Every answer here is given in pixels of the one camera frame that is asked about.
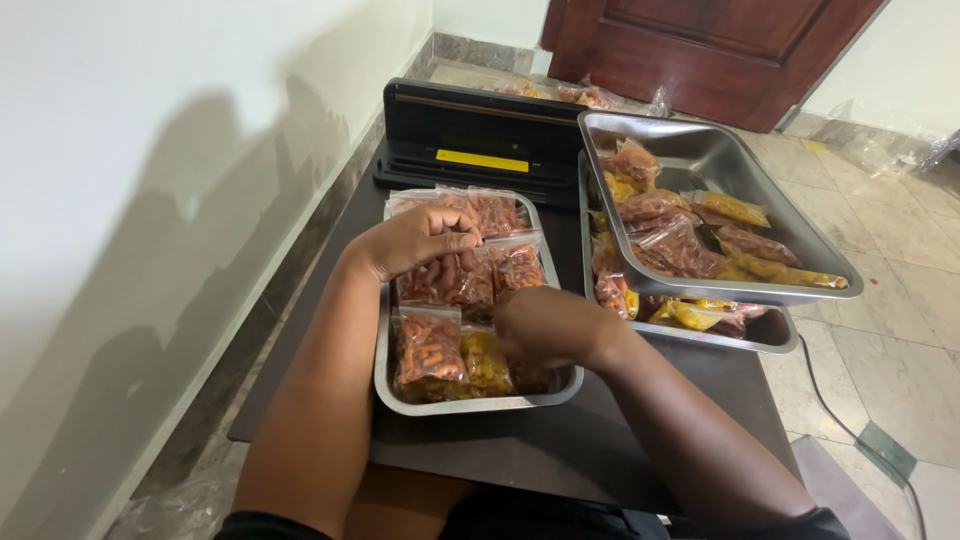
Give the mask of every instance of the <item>brown door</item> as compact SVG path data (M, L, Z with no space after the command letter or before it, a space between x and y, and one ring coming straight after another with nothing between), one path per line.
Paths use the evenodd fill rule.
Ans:
M550 76L770 132L883 0L552 0Z

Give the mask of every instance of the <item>black cable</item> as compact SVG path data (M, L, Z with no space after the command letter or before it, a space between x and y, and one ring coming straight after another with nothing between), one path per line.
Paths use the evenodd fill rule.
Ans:
M813 376L813 362L810 361L810 351L809 349L807 349L806 340L802 335L800 336L800 342L804 345L804 356L806 356L806 369L810 372L810 382L813 382L813 391L817 394L817 399L820 400L820 405L822 405L824 410L827 412L827 414L830 415L830 418L832 418L834 422L836 422L841 428L843 428L843 431L846 431L849 436L853 437L853 439L856 442L860 443L860 446L869 450L871 454L875 455L876 457L879 457L884 463L887 464L887 467L890 467L890 470L896 473L897 476L900 477L900 479L902 479L904 483L906 483L906 486L910 488L910 497L913 498L913 505L915 508L917 508L917 522L920 524L920 538L921 540L926 540L926 525L924 525L924 513L922 510L920 510L920 499L917 498L917 491L913 489L913 484L911 484L910 480L907 479L907 477L902 472L900 472L900 469L898 469L897 467L894 467L894 464L888 461L886 457L883 457L882 455L880 455L880 452L877 452L869 444L863 442L863 440L860 439L860 437L853 434L853 431L850 431L850 428L848 428L847 425L844 424L843 422L840 422L840 419L837 418L837 415L833 414L833 411L830 410L829 406L827 406L827 402L824 401L824 397L820 395L820 388L817 386L817 378Z

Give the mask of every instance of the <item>white wall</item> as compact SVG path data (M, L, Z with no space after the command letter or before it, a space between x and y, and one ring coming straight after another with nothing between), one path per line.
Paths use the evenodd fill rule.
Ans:
M434 0L437 32L533 49L550 0Z
M129 496L431 14L0 4L0 538Z
M924 122L960 128L960 2L891 0L804 104L826 114L860 99L917 116ZM883 118L861 112L856 122Z

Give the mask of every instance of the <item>stainless steel tray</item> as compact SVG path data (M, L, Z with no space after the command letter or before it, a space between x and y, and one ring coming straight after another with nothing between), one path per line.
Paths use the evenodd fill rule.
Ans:
M527 215L531 227L540 228L540 217L537 209L523 195L517 194L516 200L527 208ZM384 210L384 219L389 218ZM540 261L548 285L560 288L557 270L550 257L549 246L543 242L540 249ZM385 283L380 288L380 319L376 332L376 351L373 359L373 387L377 396L391 410L407 416L429 416L434 414L453 414L456 412L480 412L488 410L509 410L530 408L534 406L560 405L570 400L584 383L584 368L569 366L555 370L557 375L557 391L549 394L535 394L529 396L510 396L505 398L475 398L472 400L458 400L440 402L437 404L415 405L404 402L396 393L394 375L396 373L396 337L393 325L390 324L391 291L390 284Z
M586 196L581 195L581 241L584 251L584 292L588 299L596 302L593 293L593 265L592 245L590 242L590 223L587 214ZM758 317L747 327L747 337L735 339L726 335L715 335L703 331L684 330L677 328L653 325L641 321L627 321L634 330L640 333L657 335L674 339L698 343L721 349L741 349L756 351L768 355L786 355L797 348L797 327L786 307L771 307L769 311Z
M794 207L753 152L734 132L700 122L650 118L615 112L582 112L578 118L587 147L593 182L611 228L614 247L624 263L630 287L646 294L712 298L767 306L802 306L821 299L846 300L863 292L863 279L853 266ZM616 151L618 137L631 136L663 165L657 186L673 191L709 189L765 207L771 229L763 235L790 248L804 267L847 278L842 289L824 289L770 283L728 282L669 278L648 270L634 256L627 232L616 213L610 188L603 182L598 153Z

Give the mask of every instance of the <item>black table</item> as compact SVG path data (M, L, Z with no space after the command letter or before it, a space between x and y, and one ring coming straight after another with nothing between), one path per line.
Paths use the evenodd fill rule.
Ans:
M373 157L327 241L230 427L230 439L253 439L300 346L337 257L355 236L382 220L388 192L372 182L379 154ZM579 216L549 209L539 212L562 287L583 294ZM650 341L794 476L800 477L755 353ZM553 407L407 417L377 400L372 438L370 460L382 465L660 514L681 514L631 434L610 391L591 372L586 373L583 387L570 402Z

